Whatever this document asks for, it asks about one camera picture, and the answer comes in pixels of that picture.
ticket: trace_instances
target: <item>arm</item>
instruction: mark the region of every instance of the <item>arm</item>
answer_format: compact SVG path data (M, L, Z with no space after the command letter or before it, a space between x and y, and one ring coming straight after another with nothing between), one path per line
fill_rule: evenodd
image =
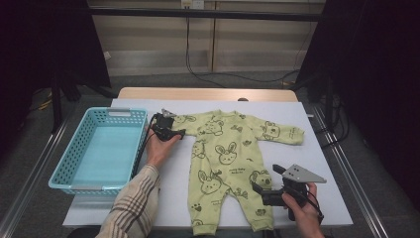
M179 139L175 136L162 142L153 131L149 133L147 164L120 191L97 237L148 236L158 210L158 168Z
M309 192L316 197L317 187L313 182L308 183ZM294 217L296 218L297 228L303 238L320 238L324 237L319 227L318 212L309 203L306 203L303 207L297 204L296 200L289 194L284 193L282 196L283 201L286 203L289 209L293 210ZM309 195L314 203L316 199L312 195Z

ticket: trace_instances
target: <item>light green onesie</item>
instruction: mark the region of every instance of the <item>light green onesie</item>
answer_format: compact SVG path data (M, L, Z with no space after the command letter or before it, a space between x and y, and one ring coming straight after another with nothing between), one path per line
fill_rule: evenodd
M220 110L177 116L172 130L180 129L196 137L188 187L194 235L215 234L227 194L240 202L254 231L272 230L271 206L263 205L251 184L254 181L271 189L271 177L264 168L258 140L299 145L304 131L237 111Z

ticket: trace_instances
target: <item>white table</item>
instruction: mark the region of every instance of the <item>white table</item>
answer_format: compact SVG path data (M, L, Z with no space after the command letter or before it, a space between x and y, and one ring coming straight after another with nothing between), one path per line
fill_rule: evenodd
M318 200L325 215L323 225L344 226L353 221L343 198L337 188L334 177L318 145L315 134L308 121L303 106L299 102L235 102L235 101L199 101L199 100L147 100L114 99L113 107L145 108L151 118L165 108L176 114L206 112L221 109L229 112L237 110L252 114L279 124L291 124L305 130L304 143L301 146L289 146L274 142L259 142L262 149L265 168L270 172L274 188L280 189L281 175L272 171L272 164L289 168L297 164L323 177L327 183L318 183ZM171 158L160 169L161 191L155 228L190 228L187 207L188 177L190 152L195 138L184 137L173 149ZM77 195L74 198L64 226L78 227L100 225L108 214L114 197L96 197ZM274 227L294 225L287 218L287 211L274 207ZM249 228L241 207L236 199L228 196L223 205L219 228Z

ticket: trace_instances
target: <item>electrical outlet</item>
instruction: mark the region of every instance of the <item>electrical outlet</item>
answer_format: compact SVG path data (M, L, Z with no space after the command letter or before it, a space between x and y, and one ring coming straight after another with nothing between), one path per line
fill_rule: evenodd
M204 0L192 0L192 9L204 10Z
M192 9L192 0L181 0L181 9Z

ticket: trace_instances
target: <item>black curtain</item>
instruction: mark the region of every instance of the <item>black curtain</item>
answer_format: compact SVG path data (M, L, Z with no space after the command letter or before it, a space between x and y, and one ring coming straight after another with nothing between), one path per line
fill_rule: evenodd
M350 21L354 31L346 35L344 47L337 50L343 54L337 56L328 50L322 40L328 39L328 43L337 36L328 32L328 26L320 25L323 31L314 35L301 71L310 75L320 63L331 70L334 88L346 111L420 210L420 190L416 188L420 183L420 5L408 0L366 0L357 4L351 7L361 13ZM313 98L324 93L317 83L309 85Z
M92 17L57 11L56 7L87 7L87 3L0 3L2 158L29 112L33 93L51 87L54 75L64 92L71 92L67 89L74 89L76 84L111 86Z

